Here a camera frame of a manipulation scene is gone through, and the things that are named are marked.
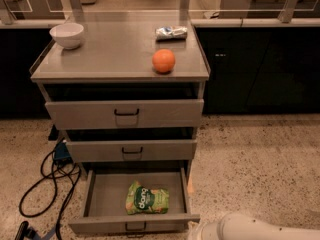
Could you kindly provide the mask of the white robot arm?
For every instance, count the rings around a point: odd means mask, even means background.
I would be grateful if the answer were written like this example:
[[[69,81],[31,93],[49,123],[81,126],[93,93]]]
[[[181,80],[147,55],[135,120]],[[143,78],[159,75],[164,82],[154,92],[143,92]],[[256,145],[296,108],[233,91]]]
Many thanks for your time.
[[[187,240],[320,240],[319,230],[272,225],[239,213],[188,226]]]

